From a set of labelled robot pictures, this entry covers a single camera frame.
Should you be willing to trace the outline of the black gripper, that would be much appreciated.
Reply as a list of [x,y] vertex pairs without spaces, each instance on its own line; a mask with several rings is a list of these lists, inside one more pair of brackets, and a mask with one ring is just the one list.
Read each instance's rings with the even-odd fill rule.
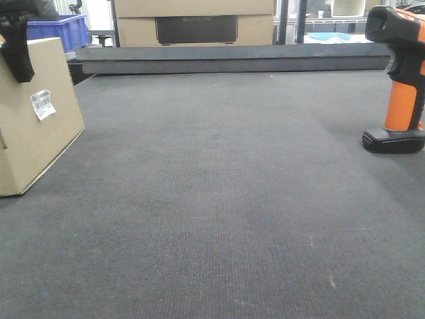
[[27,43],[27,22],[58,21],[54,1],[1,0],[1,56],[18,83],[30,82],[35,75]]

